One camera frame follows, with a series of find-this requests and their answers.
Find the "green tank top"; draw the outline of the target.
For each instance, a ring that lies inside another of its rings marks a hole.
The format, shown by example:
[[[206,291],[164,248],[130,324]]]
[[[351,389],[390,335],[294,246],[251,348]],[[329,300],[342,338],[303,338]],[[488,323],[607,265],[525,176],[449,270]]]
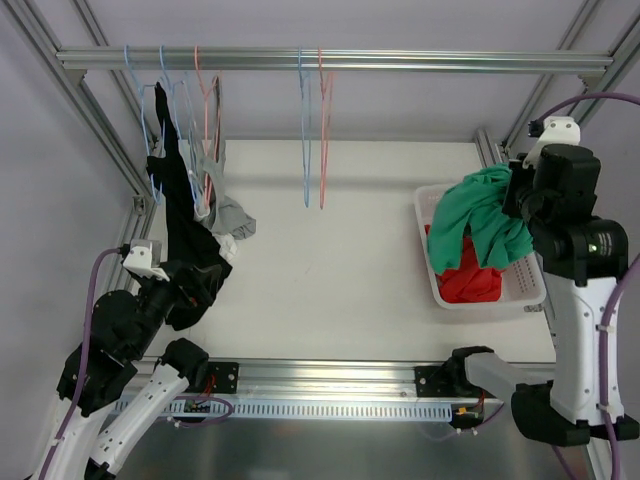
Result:
[[[473,243],[481,268],[503,270],[533,253],[523,220],[502,212],[511,170],[496,164],[469,174],[436,205],[426,249],[435,273],[461,266],[463,243]]]

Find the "red tank top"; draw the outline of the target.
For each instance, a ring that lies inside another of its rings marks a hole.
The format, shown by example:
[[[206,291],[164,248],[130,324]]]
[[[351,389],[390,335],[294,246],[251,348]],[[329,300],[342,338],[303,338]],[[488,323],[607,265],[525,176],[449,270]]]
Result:
[[[440,297],[451,304],[497,302],[502,295],[503,270],[481,268],[471,238],[464,236],[458,268],[435,274]]]

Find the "pink plastic hanger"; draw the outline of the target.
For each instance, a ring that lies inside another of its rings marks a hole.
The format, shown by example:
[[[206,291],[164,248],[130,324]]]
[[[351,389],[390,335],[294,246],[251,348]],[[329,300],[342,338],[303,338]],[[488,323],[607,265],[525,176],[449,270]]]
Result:
[[[326,72],[324,68],[324,55],[321,48],[318,49],[318,72],[321,93],[321,171],[319,204],[323,210],[326,203],[327,174],[329,160],[330,125],[332,116],[334,74]]]

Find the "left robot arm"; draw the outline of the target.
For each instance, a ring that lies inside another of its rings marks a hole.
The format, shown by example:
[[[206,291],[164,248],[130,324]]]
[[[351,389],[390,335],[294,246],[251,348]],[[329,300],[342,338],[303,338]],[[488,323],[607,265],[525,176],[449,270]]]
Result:
[[[148,383],[115,421],[105,422],[160,327],[191,326],[213,303],[221,266],[161,266],[162,274],[139,279],[136,295],[116,290],[88,300],[83,339],[65,361],[49,445],[33,478],[116,478],[161,412],[207,382],[208,353],[185,338],[173,340]]]

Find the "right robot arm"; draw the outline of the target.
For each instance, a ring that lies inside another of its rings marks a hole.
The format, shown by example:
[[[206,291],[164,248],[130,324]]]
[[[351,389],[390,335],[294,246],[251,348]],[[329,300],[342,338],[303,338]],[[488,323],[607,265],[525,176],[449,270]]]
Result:
[[[636,440],[617,382],[617,307],[633,270],[628,237],[593,213],[600,160],[587,148],[552,143],[536,161],[510,162],[504,213],[524,221],[542,259],[556,334],[550,380],[527,374],[484,346],[453,350],[448,388],[507,404],[519,432],[552,446]]]

